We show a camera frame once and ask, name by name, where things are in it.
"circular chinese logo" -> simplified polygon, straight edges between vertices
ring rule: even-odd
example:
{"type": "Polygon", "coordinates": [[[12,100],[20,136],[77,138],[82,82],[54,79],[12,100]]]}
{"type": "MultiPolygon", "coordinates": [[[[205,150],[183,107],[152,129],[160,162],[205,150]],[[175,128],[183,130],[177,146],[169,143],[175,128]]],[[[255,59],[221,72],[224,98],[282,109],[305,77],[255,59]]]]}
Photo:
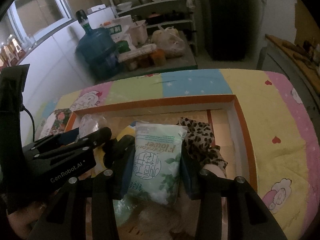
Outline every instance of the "circular chinese logo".
{"type": "Polygon", "coordinates": [[[159,157],[151,152],[143,152],[135,157],[133,172],[141,179],[152,179],[159,174],[161,161],[159,157]]]}

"green plastic bag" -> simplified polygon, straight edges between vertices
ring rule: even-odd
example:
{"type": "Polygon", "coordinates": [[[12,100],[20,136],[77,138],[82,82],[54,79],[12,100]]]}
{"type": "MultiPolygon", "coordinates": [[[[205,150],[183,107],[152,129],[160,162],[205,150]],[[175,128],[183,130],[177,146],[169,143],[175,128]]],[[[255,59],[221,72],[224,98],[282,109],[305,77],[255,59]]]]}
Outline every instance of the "green plastic bag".
{"type": "Polygon", "coordinates": [[[174,204],[178,193],[181,145],[188,128],[136,124],[136,153],[128,194],[159,204],[174,204]]]}

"metal screw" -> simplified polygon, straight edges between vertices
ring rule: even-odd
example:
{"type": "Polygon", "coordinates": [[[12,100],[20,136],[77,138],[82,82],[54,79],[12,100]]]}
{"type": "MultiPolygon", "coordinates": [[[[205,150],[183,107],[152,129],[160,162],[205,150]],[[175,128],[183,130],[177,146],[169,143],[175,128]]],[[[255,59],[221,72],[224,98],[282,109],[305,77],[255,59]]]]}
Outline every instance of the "metal screw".
{"type": "Polygon", "coordinates": [[[237,182],[239,182],[239,183],[244,183],[244,182],[245,182],[245,178],[244,178],[244,177],[241,177],[241,176],[238,176],[236,180],[237,180],[237,182]]]}
{"type": "Polygon", "coordinates": [[[74,184],[74,183],[77,182],[77,180],[78,180],[78,179],[77,179],[76,177],[72,177],[72,178],[69,179],[69,183],[70,183],[70,184],[74,184]]]}
{"type": "Polygon", "coordinates": [[[113,173],[112,170],[105,170],[105,171],[103,172],[103,174],[104,174],[105,176],[111,176],[112,173],[113,173]]]}
{"type": "Polygon", "coordinates": [[[200,174],[201,175],[208,175],[210,173],[210,171],[206,170],[206,169],[201,169],[200,170],[200,174]]]}

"leopard print cloth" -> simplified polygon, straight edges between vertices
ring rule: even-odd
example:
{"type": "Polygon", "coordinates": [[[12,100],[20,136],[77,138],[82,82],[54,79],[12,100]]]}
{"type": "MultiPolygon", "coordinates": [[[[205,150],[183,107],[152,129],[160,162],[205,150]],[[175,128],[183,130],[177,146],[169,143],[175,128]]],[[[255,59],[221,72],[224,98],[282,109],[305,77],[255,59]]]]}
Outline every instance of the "leopard print cloth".
{"type": "Polygon", "coordinates": [[[184,117],[180,118],[178,125],[188,127],[188,132],[182,145],[186,147],[191,158],[196,159],[201,167],[206,164],[215,164],[226,174],[228,163],[220,155],[220,146],[211,146],[212,142],[214,142],[211,125],[184,117]]]}

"white window frame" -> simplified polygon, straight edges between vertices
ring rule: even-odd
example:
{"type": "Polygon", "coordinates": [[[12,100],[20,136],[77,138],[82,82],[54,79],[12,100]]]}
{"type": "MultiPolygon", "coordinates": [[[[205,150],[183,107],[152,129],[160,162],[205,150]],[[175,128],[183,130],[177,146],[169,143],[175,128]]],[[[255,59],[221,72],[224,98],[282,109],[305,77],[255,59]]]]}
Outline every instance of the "white window frame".
{"type": "MultiPolygon", "coordinates": [[[[60,25],[70,21],[72,19],[71,13],[68,10],[68,4],[65,2],[65,0],[55,0],[61,14],[62,14],[62,19],[54,22],[53,24],[49,25],[46,28],[41,29],[37,33],[34,34],[34,38],[36,41],[41,39],[43,36],[48,34],[49,32],[53,31],[55,28],[59,27],[60,25]]],[[[12,28],[14,32],[16,33],[18,39],[20,41],[26,41],[28,39],[28,35],[26,34],[22,23],[20,21],[18,11],[15,5],[15,2],[12,3],[8,10],[8,16],[9,20],[11,22],[12,28]]]]}

